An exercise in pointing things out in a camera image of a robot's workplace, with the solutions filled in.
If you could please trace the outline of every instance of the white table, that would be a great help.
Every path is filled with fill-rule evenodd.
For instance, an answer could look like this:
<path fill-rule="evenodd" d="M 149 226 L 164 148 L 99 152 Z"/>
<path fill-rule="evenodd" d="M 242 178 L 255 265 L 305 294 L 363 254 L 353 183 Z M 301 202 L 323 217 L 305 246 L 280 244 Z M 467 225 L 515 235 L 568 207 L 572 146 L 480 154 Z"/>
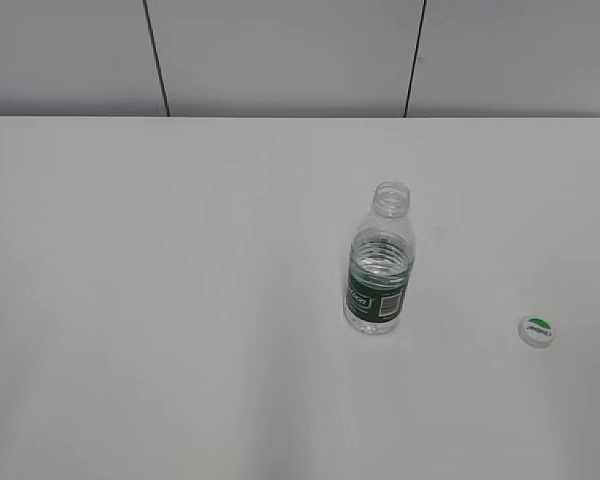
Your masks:
<path fill-rule="evenodd" d="M 366 337 L 385 179 L 419 244 Z M 600 480 L 600 120 L 0 118 L 0 479 L 194 478 Z"/>

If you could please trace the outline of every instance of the bottle cap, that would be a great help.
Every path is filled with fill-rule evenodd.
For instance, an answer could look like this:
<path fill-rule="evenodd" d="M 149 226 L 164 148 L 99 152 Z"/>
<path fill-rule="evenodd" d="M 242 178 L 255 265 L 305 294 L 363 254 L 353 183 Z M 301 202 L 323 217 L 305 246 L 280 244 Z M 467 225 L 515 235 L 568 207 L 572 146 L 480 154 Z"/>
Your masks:
<path fill-rule="evenodd" d="M 518 325 L 522 341 L 533 348 L 547 348 L 556 333 L 549 322 L 537 317 L 527 317 Z"/>

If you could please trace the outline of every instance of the green label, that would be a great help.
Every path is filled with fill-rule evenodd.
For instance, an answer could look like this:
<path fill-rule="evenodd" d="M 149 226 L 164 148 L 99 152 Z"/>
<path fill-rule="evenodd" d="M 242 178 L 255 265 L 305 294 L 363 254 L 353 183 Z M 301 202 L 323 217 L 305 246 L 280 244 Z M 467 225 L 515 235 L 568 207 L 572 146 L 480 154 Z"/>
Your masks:
<path fill-rule="evenodd" d="M 363 285 L 349 273 L 347 307 L 361 320 L 372 323 L 390 322 L 402 310 L 407 285 L 381 290 Z"/>

